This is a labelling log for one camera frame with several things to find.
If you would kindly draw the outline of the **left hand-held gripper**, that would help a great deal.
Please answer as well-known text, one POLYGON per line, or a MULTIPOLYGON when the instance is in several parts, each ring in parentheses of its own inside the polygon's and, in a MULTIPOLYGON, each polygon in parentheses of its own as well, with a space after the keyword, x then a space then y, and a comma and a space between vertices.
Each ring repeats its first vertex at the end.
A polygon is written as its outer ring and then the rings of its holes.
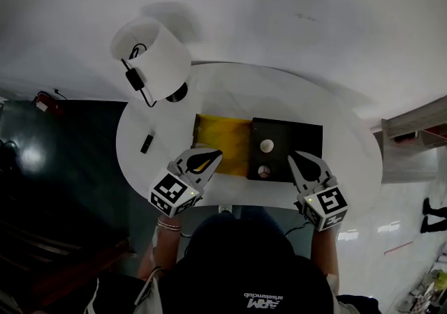
POLYGON ((203 187, 223 159, 221 150, 194 148, 183 151, 162 169, 149 187, 149 203, 163 215, 174 218, 194 206, 203 187))

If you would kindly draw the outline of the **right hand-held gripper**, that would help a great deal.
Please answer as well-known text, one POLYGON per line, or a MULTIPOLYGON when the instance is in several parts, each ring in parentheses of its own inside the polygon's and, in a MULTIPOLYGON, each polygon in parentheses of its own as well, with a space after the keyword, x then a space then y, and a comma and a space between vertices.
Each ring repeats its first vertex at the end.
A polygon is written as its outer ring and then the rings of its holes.
POLYGON ((292 151, 288 163, 300 195, 296 202, 298 211, 318 232, 340 225, 348 204, 326 162, 307 152, 292 151))

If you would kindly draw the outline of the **yellow box tray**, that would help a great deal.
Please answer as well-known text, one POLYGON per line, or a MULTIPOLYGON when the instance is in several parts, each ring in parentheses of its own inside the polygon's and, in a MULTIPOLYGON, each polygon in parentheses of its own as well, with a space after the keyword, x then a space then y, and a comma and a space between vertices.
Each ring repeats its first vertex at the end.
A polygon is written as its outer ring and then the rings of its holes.
POLYGON ((250 137, 250 120, 197 114, 191 147, 221 150, 223 159, 217 172, 247 177, 250 137))

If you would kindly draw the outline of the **black box lid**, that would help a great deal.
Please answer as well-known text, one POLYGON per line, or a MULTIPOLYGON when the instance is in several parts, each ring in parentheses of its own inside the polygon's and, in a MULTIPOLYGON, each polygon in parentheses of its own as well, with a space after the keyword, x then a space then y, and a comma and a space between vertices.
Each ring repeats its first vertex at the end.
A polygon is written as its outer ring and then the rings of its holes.
POLYGON ((251 137, 249 152, 249 171, 247 178, 256 181, 293 181, 288 163, 288 155, 292 151, 303 151, 317 157, 322 156, 323 127, 292 121, 282 121, 255 117, 251 121, 251 137), (264 139, 274 142, 274 149, 265 154, 260 150, 264 139), (268 165, 271 175, 262 179, 258 168, 268 165))

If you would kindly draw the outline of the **person's right forearm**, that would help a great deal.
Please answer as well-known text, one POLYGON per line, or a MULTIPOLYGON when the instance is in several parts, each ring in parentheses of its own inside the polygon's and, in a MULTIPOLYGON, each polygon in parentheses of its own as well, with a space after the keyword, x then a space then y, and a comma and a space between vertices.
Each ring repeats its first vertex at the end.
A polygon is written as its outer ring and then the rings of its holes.
POLYGON ((312 237, 311 261, 322 271, 324 276, 330 276, 331 281, 338 290, 339 263, 336 247, 337 231, 337 226, 321 232, 314 231, 312 237))

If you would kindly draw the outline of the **person's left forearm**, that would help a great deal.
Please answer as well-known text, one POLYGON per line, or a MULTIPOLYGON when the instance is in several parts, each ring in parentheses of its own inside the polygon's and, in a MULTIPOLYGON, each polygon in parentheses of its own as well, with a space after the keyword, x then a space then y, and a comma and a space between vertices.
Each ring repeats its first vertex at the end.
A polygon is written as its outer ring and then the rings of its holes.
POLYGON ((155 267, 170 270, 177 262, 181 239, 181 221, 160 215, 148 249, 142 257, 137 277, 147 280, 155 267))

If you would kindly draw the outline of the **white round table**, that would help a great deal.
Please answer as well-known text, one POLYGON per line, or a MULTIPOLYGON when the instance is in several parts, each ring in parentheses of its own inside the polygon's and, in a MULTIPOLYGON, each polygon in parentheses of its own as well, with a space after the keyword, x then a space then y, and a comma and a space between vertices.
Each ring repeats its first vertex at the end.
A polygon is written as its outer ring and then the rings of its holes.
POLYGON ((127 104, 117 127, 121 171, 141 196, 160 170, 192 143, 197 114, 252 119, 261 117, 323 127, 323 159, 337 177, 351 213, 369 211, 381 191, 379 146, 366 123, 324 88, 281 70, 239 63, 195 65, 186 97, 154 107, 127 104), (146 154, 140 152, 148 135, 146 154))

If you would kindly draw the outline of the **person's legs in jeans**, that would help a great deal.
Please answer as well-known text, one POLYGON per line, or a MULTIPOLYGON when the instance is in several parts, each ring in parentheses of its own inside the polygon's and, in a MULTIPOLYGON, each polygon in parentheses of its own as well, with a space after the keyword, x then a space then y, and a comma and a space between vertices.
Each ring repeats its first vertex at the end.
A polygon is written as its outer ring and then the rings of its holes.
POLYGON ((258 224, 268 227, 272 231, 284 235, 284 231, 280 228, 273 217, 264 209, 258 206, 242 206, 240 210, 240 219, 252 220, 258 224))

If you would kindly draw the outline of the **white table lamp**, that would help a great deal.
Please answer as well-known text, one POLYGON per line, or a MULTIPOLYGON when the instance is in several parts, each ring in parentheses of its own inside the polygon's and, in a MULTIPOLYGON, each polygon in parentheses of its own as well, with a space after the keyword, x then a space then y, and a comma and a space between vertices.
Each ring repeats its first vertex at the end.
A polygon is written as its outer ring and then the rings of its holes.
POLYGON ((112 38, 110 53, 124 68, 135 97, 148 105, 187 90, 191 55, 158 20, 139 17, 122 26, 112 38))

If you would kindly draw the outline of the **wooden staircase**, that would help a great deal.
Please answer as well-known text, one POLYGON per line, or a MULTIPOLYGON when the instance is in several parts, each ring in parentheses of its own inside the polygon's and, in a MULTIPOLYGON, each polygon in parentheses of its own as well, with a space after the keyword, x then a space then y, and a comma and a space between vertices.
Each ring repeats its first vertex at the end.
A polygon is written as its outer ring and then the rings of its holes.
POLYGON ((0 305, 21 313, 50 306, 129 249, 125 234, 78 213, 0 201, 0 305))

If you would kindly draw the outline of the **red fire extinguisher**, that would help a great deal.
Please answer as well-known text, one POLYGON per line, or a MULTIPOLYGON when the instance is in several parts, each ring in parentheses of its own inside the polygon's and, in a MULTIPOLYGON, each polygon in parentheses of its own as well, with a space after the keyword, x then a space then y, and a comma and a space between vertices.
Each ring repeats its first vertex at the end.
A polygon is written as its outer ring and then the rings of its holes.
POLYGON ((42 112, 55 115, 62 115, 64 113, 64 108, 62 107, 61 101, 44 91, 39 91, 36 94, 32 104, 42 112))

